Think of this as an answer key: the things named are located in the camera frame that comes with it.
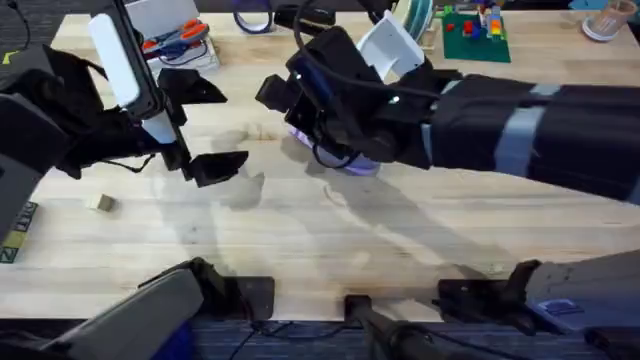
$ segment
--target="cup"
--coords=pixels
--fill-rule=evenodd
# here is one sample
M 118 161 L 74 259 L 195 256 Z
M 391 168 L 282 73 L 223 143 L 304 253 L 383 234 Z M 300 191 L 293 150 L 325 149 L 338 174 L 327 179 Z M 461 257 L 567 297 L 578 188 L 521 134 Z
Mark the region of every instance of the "cup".
M 611 0 L 600 13 L 584 19 L 582 31 L 593 40 L 610 41 L 636 11 L 638 6 L 631 0 Z

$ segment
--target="small wooden block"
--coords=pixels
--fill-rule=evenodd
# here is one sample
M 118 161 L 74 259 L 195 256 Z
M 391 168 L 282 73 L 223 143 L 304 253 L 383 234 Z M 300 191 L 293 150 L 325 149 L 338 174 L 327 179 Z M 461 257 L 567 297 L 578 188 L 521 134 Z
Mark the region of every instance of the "small wooden block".
M 111 209 L 113 209 L 113 205 L 115 205 L 115 202 L 116 200 L 114 198 L 105 194 L 100 194 L 89 199 L 87 201 L 87 207 L 93 210 L 109 212 L 111 211 Z

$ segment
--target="wooden table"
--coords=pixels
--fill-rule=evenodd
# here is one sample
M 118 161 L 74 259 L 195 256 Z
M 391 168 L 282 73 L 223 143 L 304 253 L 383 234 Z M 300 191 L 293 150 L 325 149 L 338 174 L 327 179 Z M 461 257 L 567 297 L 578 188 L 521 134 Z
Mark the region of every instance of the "wooden table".
M 549 83 L 640 85 L 640 48 L 624 28 L 587 40 L 584 13 L 505 12 L 512 64 L 429 58 L 439 68 Z M 138 283 L 202 256 L 223 274 L 276 279 L 275 318 L 339 319 L 345 294 L 368 293 L 397 317 L 438 320 L 438 279 L 507 276 L 530 258 L 574 261 L 640 247 L 640 208 L 498 174 L 385 165 L 377 177 L 325 170 L 287 135 L 283 117 L 253 100 L 264 77 L 285 75 L 285 29 L 246 36 L 229 14 L 205 14 L 227 95 L 189 106 L 193 153 L 247 149 L 241 174 L 197 189 L 160 160 L 142 174 L 96 165 L 74 181 L 51 171 L 34 195 L 36 221 L 18 262 L 0 267 L 0 317 L 91 317 Z M 88 16 L 67 16 L 57 49 L 97 61 Z M 363 14 L 339 14 L 359 36 Z M 98 87 L 112 101 L 104 81 Z M 105 193 L 111 214 L 85 208 Z

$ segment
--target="scissors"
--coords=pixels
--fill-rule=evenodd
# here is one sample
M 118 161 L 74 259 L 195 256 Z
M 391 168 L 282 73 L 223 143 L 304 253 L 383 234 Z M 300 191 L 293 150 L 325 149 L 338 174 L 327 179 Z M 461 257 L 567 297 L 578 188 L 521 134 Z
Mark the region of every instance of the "scissors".
M 145 57 L 165 56 L 177 58 L 191 47 L 197 47 L 209 34 L 209 25 L 198 19 L 191 19 L 179 29 L 145 41 L 142 51 Z

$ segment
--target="wire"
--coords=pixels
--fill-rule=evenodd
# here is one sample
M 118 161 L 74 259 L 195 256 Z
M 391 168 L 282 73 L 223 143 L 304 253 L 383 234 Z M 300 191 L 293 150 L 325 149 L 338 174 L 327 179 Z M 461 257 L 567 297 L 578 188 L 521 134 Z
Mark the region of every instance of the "wire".
M 403 93 L 403 94 L 415 95 L 415 96 L 423 96 L 423 97 L 428 97 L 428 98 L 432 98 L 432 99 L 435 99 L 435 100 L 440 98 L 440 94 L 435 93 L 435 92 L 431 92 L 431 91 L 417 90 L 417 89 L 408 88 L 408 87 L 404 87 L 404 86 L 385 85 L 385 84 L 376 83 L 376 82 L 372 82 L 372 81 L 364 81 L 364 80 L 352 79 L 350 77 L 344 76 L 342 74 L 339 74 L 339 73 L 331 70 L 326 65 L 324 65 L 322 62 L 320 62 L 318 59 L 316 59 L 316 57 L 313 56 L 309 52 L 309 50 L 305 47 L 304 42 L 302 41 L 302 37 L 300 35 L 300 20 L 302 19 L 302 14 L 305 11 L 305 9 L 307 7 L 309 7 L 315 1 L 316 0 L 305 0 L 305 2 L 302 5 L 300 5 L 300 7 L 298 8 L 298 11 L 296 12 L 296 16 L 293 18 L 293 37 L 296 40 L 296 44 L 298 45 L 298 50 L 300 51 L 300 53 L 310 63 L 312 63 L 316 68 L 321 70 L 325 75 L 333 78 L 334 80 L 343 82 L 345 84 L 350 84 L 350 85 L 359 86 L 359 87 L 365 87 L 365 88 L 368 88 L 368 89 L 371 89 L 371 90 L 386 91 L 386 92 L 395 91 L 397 93 Z
M 469 348 L 469 349 L 474 349 L 476 351 L 480 351 L 480 352 L 484 352 L 487 354 L 491 354 L 491 355 L 495 355 L 495 356 L 500 356 L 502 358 L 505 359 L 510 359 L 510 360 L 531 360 L 530 358 L 524 357 L 524 356 L 520 356 L 520 355 L 514 355 L 514 354 L 510 354 L 501 350 L 497 350 L 497 349 L 493 349 L 490 347 L 486 347 L 486 346 L 482 346 L 482 345 L 476 345 L 476 344 L 472 344 L 470 342 L 466 342 L 463 340 L 459 340 L 456 338 L 453 338 L 449 335 L 445 335 L 439 331 L 435 331 L 435 330 L 431 330 L 427 327 L 424 326 L 420 326 L 417 324 L 411 324 L 411 323 L 407 323 L 404 325 L 400 325 L 397 328 L 394 329 L 393 332 L 391 332 L 388 337 L 387 337 L 387 344 L 389 346 L 389 348 L 393 348 L 395 346 L 394 344 L 394 340 L 398 339 L 398 335 L 400 335 L 400 333 L 402 331 L 413 331 L 413 332 L 418 332 L 421 335 L 425 335 L 425 336 L 433 336 L 433 337 L 437 337 L 440 338 L 442 340 L 448 341 L 450 343 L 456 344 L 458 346 L 464 347 L 464 348 Z
M 247 341 L 251 340 L 251 338 L 257 334 L 258 332 L 255 330 L 252 330 L 251 333 L 249 333 L 249 335 L 247 335 L 247 337 L 244 338 L 244 340 L 242 340 L 238 346 L 236 346 L 235 349 L 233 349 L 233 352 L 231 353 L 231 355 L 229 356 L 229 360 L 233 360 L 233 358 L 236 357 L 236 355 L 238 355 L 238 353 L 240 352 L 240 350 L 242 350 L 242 348 L 244 347 L 244 345 L 247 343 Z
M 253 323 L 251 325 L 251 327 L 256 330 L 260 335 L 265 336 L 265 337 L 269 337 L 269 338 L 274 338 L 274 339 L 278 339 L 278 340 L 283 340 L 283 341 L 290 341 L 290 342 L 309 342 L 309 341 L 318 341 L 318 340 L 326 340 L 326 339 L 330 339 L 336 335 L 338 335 L 339 333 L 341 333 L 343 330 L 345 330 L 347 327 L 345 324 L 341 324 L 339 326 L 337 326 L 335 329 L 326 332 L 324 334 L 320 334 L 320 335 L 313 335 L 313 336 L 287 336 L 287 335 L 278 335 L 277 333 L 282 331 L 283 329 L 294 325 L 295 323 L 293 321 L 290 321 L 289 323 L 277 328 L 274 331 L 265 331 L 263 326 L 260 326 L 256 323 Z
M 31 44 L 31 28 L 29 27 L 29 22 L 27 21 L 27 18 L 24 16 L 22 11 L 20 10 L 20 7 L 18 6 L 18 3 L 15 0 L 7 1 L 7 6 L 16 12 L 18 17 L 20 18 L 20 21 L 22 21 L 22 23 L 24 24 L 24 29 L 27 32 L 27 38 L 24 41 L 24 45 L 22 45 L 22 51 L 27 50 L 27 48 L 29 48 L 29 45 Z
M 284 324 L 281 325 L 280 327 L 278 327 L 277 329 L 273 330 L 271 332 L 271 334 L 276 334 L 279 331 L 284 330 L 285 328 L 291 326 L 291 324 L 293 324 L 293 322 L 289 322 L 288 324 Z M 249 335 L 247 335 L 247 337 L 245 337 L 239 344 L 238 346 L 236 346 L 235 349 L 233 349 L 233 352 L 231 352 L 231 355 L 229 356 L 229 360 L 233 360 L 236 355 L 238 355 L 238 353 L 240 352 L 240 350 L 242 350 L 242 348 L 244 348 L 245 344 L 251 340 L 252 337 L 254 337 L 256 334 L 260 333 L 260 329 L 256 328 L 254 323 L 251 323 L 251 333 L 249 333 Z
M 192 61 L 198 60 L 198 59 L 204 57 L 205 55 L 207 55 L 207 53 L 209 52 L 209 45 L 207 45 L 207 42 L 203 40 L 202 41 L 202 46 L 204 47 L 204 51 L 202 52 L 202 54 L 196 55 L 196 56 L 192 57 L 191 59 L 183 61 L 183 62 L 180 62 L 180 63 L 172 63 L 172 62 L 169 62 L 169 61 L 179 58 L 180 56 L 184 55 L 184 53 L 182 55 L 180 55 L 180 56 L 174 57 L 173 59 L 171 59 L 169 61 L 167 61 L 165 59 L 162 59 L 162 55 L 158 56 L 158 59 L 160 60 L 161 63 L 163 63 L 165 65 L 169 65 L 169 66 L 186 65 L 186 64 L 188 64 L 188 63 L 190 63 Z
M 119 166 L 121 168 L 127 169 L 129 171 L 131 171 L 134 174 L 140 173 L 142 172 L 142 170 L 144 170 L 145 167 L 147 167 L 147 165 L 149 165 L 149 162 L 156 157 L 156 154 L 151 154 L 149 155 L 148 158 L 146 158 L 144 160 L 144 162 L 142 163 L 142 165 L 140 167 L 133 167 L 133 166 L 129 166 L 129 165 L 125 165 L 116 161 L 111 161 L 111 160 L 101 160 L 99 162 L 103 163 L 103 164 L 109 164 L 109 165 L 114 165 L 114 166 Z
M 296 45 L 298 46 L 298 50 L 300 51 L 300 53 L 305 57 L 306 60 L 312 63 L 317 69 L 322 71 L 324 75 L 331 77 L 334 80 L 343 82 L 345 84 L 364 87 L 371 90 L 387 91 L 387 92 L 395 91 L 396 93 L 423 96 L 433 100 L 440 99 L 441 94 L 436 92 L 418 90 L 418 89 L 397 86 L 397 85 L 385 85 L 382 83 L 376 83 L 372 81 L 357 80 L 357 79 L 353 79 L 353 78 L 344 76 L 342 74 L 339 74 L 333 71 L 332 69 L 330 69 L 329 67 L 327 67 L 326 65 L 324 65 L 313 54 L 311 54 L 311 52 L 309 52 L 304 42 L 302 41 L 302 36 L 300 35 L 300 31 L 301 31 L 300 22 L 302 19 L 302 14 L 304 13 L 305 9 L 309 7 L 311 4 L 313 4 L 315 1 L 316 0 L 305 0 L 305 2 L 302 3 L 302 5 L 300 5 L 300 7 L 298 8 L 298 11 L 296 12 L 296 15 L 293 19 L 293 37 L 296 41 Z M 549 103 L 553 103 L 553 104 L 565 105 L 565 106 L 585 106 L 585 107 L 593 107 L 593 106 L 632 107 L 632 108 L 640 107 L 640 103 L 637 101 L 635 102 L 611 101 L 611 100 L 599 101 L 597 99 L 593 99 L 593 100 L 590 99 L 588 101 L 557 100 L 557 99 L 554 99 L 553 96 L 540 96 L 535 94 L 528 94 L 522 97 L 496 97 L 496 96 L 477 97 L 473 99 L 468 99 L 467 102 L 463 104 L 463 107 L 470 105 L 472 103 L 487 103 L 487 102 L 498 103 L 498 104 L 514 104 L 515 103 L 516 105 L 520 103 L 529 102 L 535 105 L 546 105 Z
M 351 154 L 347 160 L 345 160 L 342 164 L 340 165 L 329 165 L 327 163 L 324 162 L 324 160 L 322 160 L 322 158 L 320 157 L 320 146 L 318 145 L 318 143 L 313 143 L 313 145 L 311 146 L 311 153 L 313 154 L 313 157 L 316 159 L 316 162 L 318 162 L 318 164 L 328 168 L 328 169 L 344 169 L 347 166 L 353 164 L 354 161 L 356 161 L 356 159 L 358 158 L 358 156 L 360 156 L 360 152 L 354 152 L 353 154 Z

